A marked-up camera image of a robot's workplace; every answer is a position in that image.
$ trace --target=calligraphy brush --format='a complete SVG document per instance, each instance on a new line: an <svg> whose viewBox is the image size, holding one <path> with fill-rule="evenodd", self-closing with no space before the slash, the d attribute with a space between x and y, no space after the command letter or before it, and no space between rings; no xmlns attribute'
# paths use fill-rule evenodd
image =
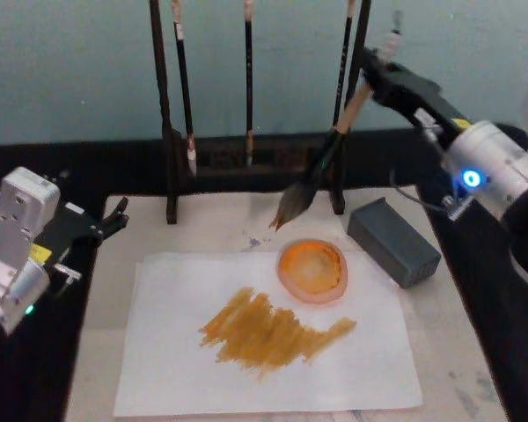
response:
<svg viewBox="0 0 528 422"><path fill-rule="evenodd" d="M253 0L245 0L246 165L253 163Z"/></svg>
<svg viewBox="0 0 528 422"><path fill-rule="evenodd" d="M390 33L389 40L378 51L378 58L381 62L388 63L396 52L400 40L401 16L400 11L396 11L393 15L395 29ZM370 94L371 87L365 82L355 91L354 96L344 109L342 118L329 133L325 143L305 169L303 177L284 191L275 218L270 223L270 228L277 231L285 223L299 217L311 206L325 176L326 169L333 160L334 153L340 147L343 137L350 130Z"/></svg>
<svg viewBox="0 0 528 422"><path fill-rule="evenodd" d="M352 18L354 17L354 6L356 0L348 0L348 9L346 14L346 25L344 26L344 41L342 42L341 69L338 74L338 84L336 86L336 99L334 101L333 127L338 122L341 110L342 89L344 87L344 74L346 72L346 60L348 58L348 44L350 42L350 32L352 30Z"/></svg>
<svg viewBox="0 0 528 422"><path fill-rule="evenodd" d="M184 102L184 116L186 118L187 135L187 163L192 174L196 174L196 153L194 141L194 126L192 124L192 106L190 104L190 90L187 83L186 53L184 50L184 32L182 29L182 10L180 0L172 0L172 14L174 15L174 36L178 52L178 66L180 68L180 82L182 85L182 98Z"/></svg>

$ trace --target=blue-gray wall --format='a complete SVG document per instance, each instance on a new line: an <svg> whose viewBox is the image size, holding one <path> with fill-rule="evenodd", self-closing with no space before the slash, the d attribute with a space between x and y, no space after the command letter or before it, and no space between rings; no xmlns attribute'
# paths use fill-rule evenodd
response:
<svg viewBox="0 0 528 422"><path fill-rule="evenodd" d="M243 134L243 2L182 2L194 130ZM521 124L528 0L373 3L370 45L383 40L399 7L406 38L397 60L437 80L467 116ZM161 8L172 122L183 130L170 0ZM257 134L329 128L345 10L346 0L254 0ZM406 125L369 104L355 128ZM159 134L147 0L0 0L0 143Z"/></svg>

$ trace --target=white table surface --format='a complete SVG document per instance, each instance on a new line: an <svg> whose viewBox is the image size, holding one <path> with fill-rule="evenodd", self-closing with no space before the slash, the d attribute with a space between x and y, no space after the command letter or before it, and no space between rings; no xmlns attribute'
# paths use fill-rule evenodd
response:
<svg viewBox="0 0 528 422"><path fill-rule="evenodd" d="M413 188L407 190L415 194ZM347 213L385 196L408 222L438 250L439 245L422 208L391 189L346 191ZM111 210L120 197L108 199ZM70 393L66 420L70 422L112 421L125 330L136 262L152 253L165 251L277 251L280 236L270 233L254 239L247 234L255 216L269 213L277 204L278 193L223 193L180 197L179 224L165 223L165 199L130 197L125 230L100 248L84 328L81 333L77 366ZM319 193L308 213L332 213L326 193ZM488 366L480 349L461 298L442 259L436 274L399 297L419 375L423 405L402 411L352 411L273 415L204 415L177 419L204 420L329 420L360 422L502 422L506 416ZM170 418L133 418L134 421L166 421Z"/></svg>

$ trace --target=orange paint dish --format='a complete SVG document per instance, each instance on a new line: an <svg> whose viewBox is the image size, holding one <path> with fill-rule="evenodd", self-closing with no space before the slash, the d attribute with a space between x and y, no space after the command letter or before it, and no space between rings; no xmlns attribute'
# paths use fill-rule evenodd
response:
<svg viewBox="0 0 528 422"><path fill-rule="evenodd" d="M348 269L342 252L322 240L303 239L286 245L278 259L280 282L298 300L323 304L346 291Z"/></svg>

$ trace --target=blue led light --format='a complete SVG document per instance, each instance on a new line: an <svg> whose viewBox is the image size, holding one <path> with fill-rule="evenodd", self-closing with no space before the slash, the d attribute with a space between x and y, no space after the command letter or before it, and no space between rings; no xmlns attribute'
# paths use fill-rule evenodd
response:
<svg viewBox="0 0 528 422"><path fill-rule="evenodd" d="M477 171L464 171L462 179L467 187L477 187L481 184L481 175Z"/></svg>

